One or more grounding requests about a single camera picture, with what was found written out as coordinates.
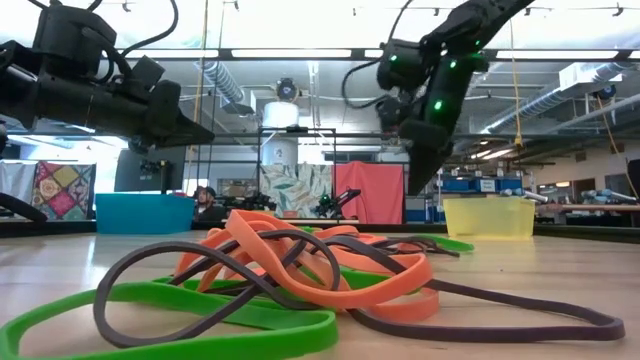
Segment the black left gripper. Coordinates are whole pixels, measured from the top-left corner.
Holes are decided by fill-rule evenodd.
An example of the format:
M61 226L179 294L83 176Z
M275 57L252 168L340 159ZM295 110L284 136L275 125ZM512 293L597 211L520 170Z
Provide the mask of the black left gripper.
M202 145L214 133L186 117L180 109L181 86L161 80L149 99L149 132L158 148ZM132 137L145 120L147 106L116 96L100 86L50 75L38 80L38 117Z

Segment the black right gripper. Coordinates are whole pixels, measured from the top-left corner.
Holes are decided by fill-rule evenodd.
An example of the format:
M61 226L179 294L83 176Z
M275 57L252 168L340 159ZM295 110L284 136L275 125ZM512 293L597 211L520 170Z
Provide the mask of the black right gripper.
M472 53L445 55L433 68L425 94L412 104L411 115L398 129L399 137L413 144L407 150L410 196L418 195L451 156L450 140L471 78L488 67L482 53Z

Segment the dark purple rubber band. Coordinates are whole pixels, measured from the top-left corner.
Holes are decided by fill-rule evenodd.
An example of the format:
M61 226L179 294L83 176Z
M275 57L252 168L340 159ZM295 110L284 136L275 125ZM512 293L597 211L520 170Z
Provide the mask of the dark purple rubber band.
M526 298L486 291L450 282L431 280L432 290L492 301L529 310L545 311L582 319L586 326L549 327L447 327L407 325L386 322L351 309L349 314L360 324L402 338L463 343L533 343L544 341L615 341L625 337L624 322L613 316L569 303Z
M243 274L247 278L247 288L236 297L226 297L213 293L201 293L186 287L170 285L169 281L118 283L121 273L136 262L162 253L200 252L217 257L221 262ZM206 250L197 243L167 241L136 249L116 262L105 274L96 290L93 304L93 317L101 336L118 349L128 349L147 345L159 345L197 337L219 337L249 333L253 329L227 323L225 320L249 301L270 300L286 310L313 311L323 310L311 302L298 301L286 296L281 286L269 275L257 275L251 269L215 250ZM172 334L155 338L136 338L116 331L107 321L108 301L142 302L174 311L189 312L198 315L198 320Z
M355 236L337 235L326 239L324 243L328 246L336 245L345 247L350 252L353 252L352 245L355 245L356 243L362 243L364 245L375 248L386 255L433 253L448 255L456 258L460 257L459 252L445 249L437 244L434 240L419 236L391 237L373 240L372 242L364 242Z

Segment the shelf with blue bins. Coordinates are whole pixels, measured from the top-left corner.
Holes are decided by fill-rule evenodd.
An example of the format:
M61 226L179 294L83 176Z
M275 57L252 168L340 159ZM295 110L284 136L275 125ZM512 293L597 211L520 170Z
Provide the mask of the shelf with blue bins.
M444 200L449 197L496 195L504 190L523 188L521 177L453 176L437 173L417 195L405 197L405 221L408 223L444 223Z

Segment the dark monitor panel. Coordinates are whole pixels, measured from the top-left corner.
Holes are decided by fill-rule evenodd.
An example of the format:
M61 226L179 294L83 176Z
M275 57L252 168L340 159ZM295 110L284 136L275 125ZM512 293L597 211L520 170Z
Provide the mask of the dark monitor panel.
M115 174L115 192L177 191L183 188L185 147L150 150L138 154L122 150Z

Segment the orange-red hanging cloth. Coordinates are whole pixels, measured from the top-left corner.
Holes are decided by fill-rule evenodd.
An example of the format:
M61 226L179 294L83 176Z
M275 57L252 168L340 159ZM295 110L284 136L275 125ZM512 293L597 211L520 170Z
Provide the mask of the orange-red hanging cloth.
M337 166L336 190L361 193L342 207L346 218L361 224L401 224L404 213L404 171L401 165L350 162Z

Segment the yellow translucent plastic basket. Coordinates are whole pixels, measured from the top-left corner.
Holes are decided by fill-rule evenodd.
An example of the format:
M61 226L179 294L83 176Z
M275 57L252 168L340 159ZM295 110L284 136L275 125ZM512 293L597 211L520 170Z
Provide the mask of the yellow translucent plastic basket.
M520 197L453 198L443 201L451 237L515 241L533 236L536 205Z

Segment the black ceiling light beam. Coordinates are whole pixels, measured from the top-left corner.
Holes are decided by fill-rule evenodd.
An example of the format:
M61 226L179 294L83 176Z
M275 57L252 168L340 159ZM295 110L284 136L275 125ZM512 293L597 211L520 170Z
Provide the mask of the black ceiling light beam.
M491 61L516 60L523 62L640 62L640 49L596 49L596 50L526 50L526 49L484 49ZM383 55L382 49L375 48L223 48L223 49L142 49L134 50L127 58L147 56L154 59L351 59L364 61Z

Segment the person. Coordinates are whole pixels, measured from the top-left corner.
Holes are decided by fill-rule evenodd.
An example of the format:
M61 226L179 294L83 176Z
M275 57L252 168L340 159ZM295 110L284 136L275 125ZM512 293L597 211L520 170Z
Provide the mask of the person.
M196 199L195 219L203 222L219 222L227 217L226 208L216 204L215 190L209 186L198 186L194 198Z

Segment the blue plastic basket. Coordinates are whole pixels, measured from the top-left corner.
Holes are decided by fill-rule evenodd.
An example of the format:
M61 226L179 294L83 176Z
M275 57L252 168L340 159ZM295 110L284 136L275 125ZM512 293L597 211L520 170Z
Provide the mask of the blue plastic basket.
M163 235L191 229L195 201L162 194L96 195L96 228L100 234Z

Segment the black background equipment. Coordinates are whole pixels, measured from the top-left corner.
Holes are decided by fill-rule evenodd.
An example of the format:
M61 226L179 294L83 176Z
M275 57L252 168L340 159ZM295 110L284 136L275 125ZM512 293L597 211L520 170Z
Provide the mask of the black background equipment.
M245 197L224 197L221 204L228 210L275 211L277 208L270 196L260 192Z

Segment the colourful patchwork quilt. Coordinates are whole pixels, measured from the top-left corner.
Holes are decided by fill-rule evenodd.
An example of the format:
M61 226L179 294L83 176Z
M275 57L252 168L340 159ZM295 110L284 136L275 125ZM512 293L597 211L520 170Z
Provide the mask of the colourful patchwork quilt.
M31 205L50 221L88 220L94 201L95 164L36 164Z

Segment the leaf-patterned hanging cloth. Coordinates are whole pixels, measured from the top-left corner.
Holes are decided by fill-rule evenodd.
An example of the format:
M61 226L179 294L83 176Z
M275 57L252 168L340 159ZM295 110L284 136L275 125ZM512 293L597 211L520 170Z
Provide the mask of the leaf-patterned hanging cloth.
M332 166L315 164L262 165L260 192L276 203L275 215L317 218L315 208L324 195L332 194Z

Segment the white hanging cloth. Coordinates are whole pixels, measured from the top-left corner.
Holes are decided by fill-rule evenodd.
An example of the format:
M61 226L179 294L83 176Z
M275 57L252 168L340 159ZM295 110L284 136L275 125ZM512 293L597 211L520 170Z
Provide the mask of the white hanging cloth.
M0 160L0 193L31 203L36 162Z

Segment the white ceiling unit box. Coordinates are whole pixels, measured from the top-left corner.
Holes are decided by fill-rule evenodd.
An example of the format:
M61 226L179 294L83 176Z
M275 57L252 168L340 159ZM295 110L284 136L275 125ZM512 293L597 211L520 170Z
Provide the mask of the white ceiling unit box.
M615 79L623 71L616 63L573 63L559 72L559 89L564 91L576 84L604 83Z

